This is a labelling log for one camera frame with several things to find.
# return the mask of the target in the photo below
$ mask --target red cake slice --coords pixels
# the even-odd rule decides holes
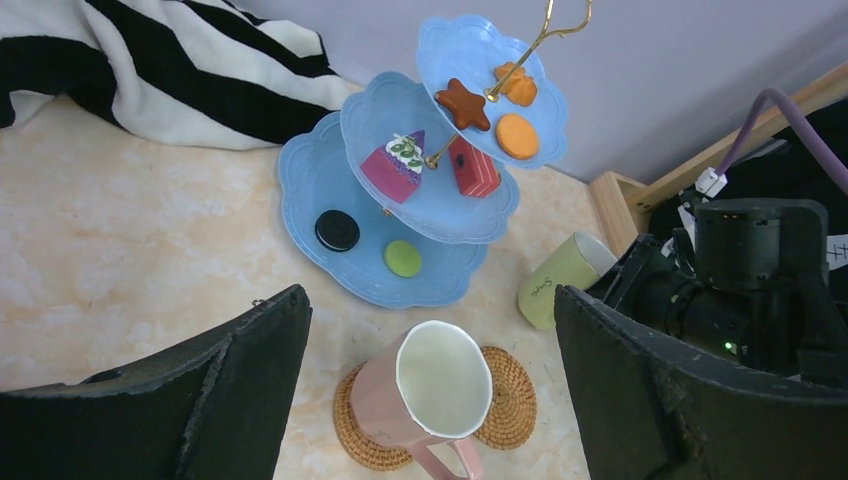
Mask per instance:
[[[450,146],[451,165],[459,193],[469,197],[486,197],[501,184],[492,157],[458,137]]]

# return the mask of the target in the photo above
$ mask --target black macaron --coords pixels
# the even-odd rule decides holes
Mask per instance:
[[[328,250],[346,252],[359,241],[359,225],[344,212],[327,210],[315,222],[315,236]]]

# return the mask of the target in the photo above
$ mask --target brown star cookie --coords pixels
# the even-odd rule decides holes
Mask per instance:
[[[492,128],[483,107],[486,99],[473,94],[457,78],[451,78],[447,90],[439,90],[434,96],[439,105],[448,109],[453,115],[453,124],[460,130],[474,125],[484,132]]]

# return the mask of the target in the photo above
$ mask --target mug handle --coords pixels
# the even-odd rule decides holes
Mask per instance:
[[[480,461],[480,456],[477,454],[477,449],[471,443],[471,437],[465,437],[461,440],[450,442],[449,445],[456,452],[459,460],[462,461],[462,466],[465,467],[466,477],[459,477],[453,474],[450,469],[439,460],[439,457],[433,455],[426,446],[415,446],[409,449],[412,458],[415,459],[427,473],[435,480],[482,480],[483,479],[483,462]]]

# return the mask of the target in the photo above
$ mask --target macaron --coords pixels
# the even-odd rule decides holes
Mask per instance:
[[[359,225],[340,210],[327,210],[315,222],[318,242],[333,252],[346,252],[359,242]]]
[[[421,254],[411,243],[395,240],[383,252],[386,266],[399,277],[414,277],[421,271]]]

